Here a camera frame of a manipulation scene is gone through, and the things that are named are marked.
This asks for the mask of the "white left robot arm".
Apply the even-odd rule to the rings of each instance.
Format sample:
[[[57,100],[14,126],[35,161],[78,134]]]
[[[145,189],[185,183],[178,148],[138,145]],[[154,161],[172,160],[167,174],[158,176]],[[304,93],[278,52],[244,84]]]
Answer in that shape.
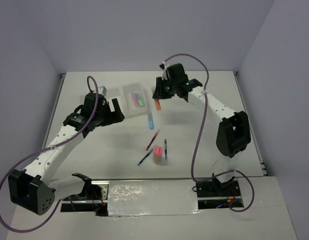
[[[11,202],[41,216],[54,202],[72,195],[82,200],[100,200],[104,190],[93,184],[91,178],[81,173],[59,180],[53,180],[53,176],[72,150],[96,127],[120,123],[124,118],[116,98],[108,102],[102,94],[88,93],[84,103],[63,121],[47,151],[23,170],[14,169],[9,174]]]

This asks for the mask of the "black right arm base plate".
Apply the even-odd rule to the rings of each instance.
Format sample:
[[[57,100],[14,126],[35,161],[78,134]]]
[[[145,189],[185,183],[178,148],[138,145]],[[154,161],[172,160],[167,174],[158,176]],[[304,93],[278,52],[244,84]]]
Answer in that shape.
[[[220,183],[216,179],[197,183],[194,190],[201,199],[234,199],[241,197],[241,191],[237,180]]]

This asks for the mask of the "pink highlighter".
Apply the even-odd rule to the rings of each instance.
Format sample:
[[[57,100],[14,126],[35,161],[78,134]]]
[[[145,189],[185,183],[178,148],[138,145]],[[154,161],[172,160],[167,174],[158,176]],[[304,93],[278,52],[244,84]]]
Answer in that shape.
[[[135,92],[132,92],[132,93],[131,93],[131,98],[132,98],[132,100],[133,100],[134,106],[135,106],[136,108],[138,108],[138,107],[139,107],[139,102],[138,102],[138,98],[137,98],[137,95],[136,95]]]

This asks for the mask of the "blue highlighter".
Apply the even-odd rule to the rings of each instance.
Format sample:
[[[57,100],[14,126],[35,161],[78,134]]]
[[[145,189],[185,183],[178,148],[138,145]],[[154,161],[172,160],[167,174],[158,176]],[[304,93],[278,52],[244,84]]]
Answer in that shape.
[[[152,115],[152,112],[151,112],[151,111],[148,112],[147,117],[148,117],[148,126],[149,126],[149,129],[150,129],[150,130],[153,130],[153,129],[155,128],[155,126],[154,126],[154,120],[153,120],[153,115]]]

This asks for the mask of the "green highlighter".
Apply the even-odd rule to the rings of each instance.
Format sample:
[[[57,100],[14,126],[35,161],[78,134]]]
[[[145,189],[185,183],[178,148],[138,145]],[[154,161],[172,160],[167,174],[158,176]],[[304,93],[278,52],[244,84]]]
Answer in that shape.
[[[139,93],[136,93],[137,102],[140,108],[143,108],[145,106],[144,100],[142,96]]]

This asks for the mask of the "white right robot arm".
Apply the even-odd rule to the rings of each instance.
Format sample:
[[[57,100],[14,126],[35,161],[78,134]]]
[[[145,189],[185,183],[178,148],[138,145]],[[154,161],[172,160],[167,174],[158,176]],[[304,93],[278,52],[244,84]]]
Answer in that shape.
[[[223,196],[234,181],[236,167],[232,159],[251,142],[248,115],[244,111],[237,112],[227,107],[208,93],[207,83],[201,83],[195,78],[189,79],[182,64],[170,65],[163,62],[159,67],[162,76],[156,78],[153,99],[163,100],[178,96],[203,111],[195,152],[198,151],[206,119],[209,118],[217,125],[215,144],[218,151],[227,158],[227,169],[213,173],[208,181],[212,182],[212,191]]]

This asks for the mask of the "orange highlighter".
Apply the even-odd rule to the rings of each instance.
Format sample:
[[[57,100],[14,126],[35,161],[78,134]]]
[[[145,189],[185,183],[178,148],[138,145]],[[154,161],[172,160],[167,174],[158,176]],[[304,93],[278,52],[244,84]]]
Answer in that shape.
[[[154,95],[154,93],[155,93],[155,87],[152,86],[151,87],[151,94]],[[160,111],[161,110],[160,101],[158,99],[155,99],[155,98],[153,98],[153,101],[154,101],[154,105],[155,105],[156,110]]]

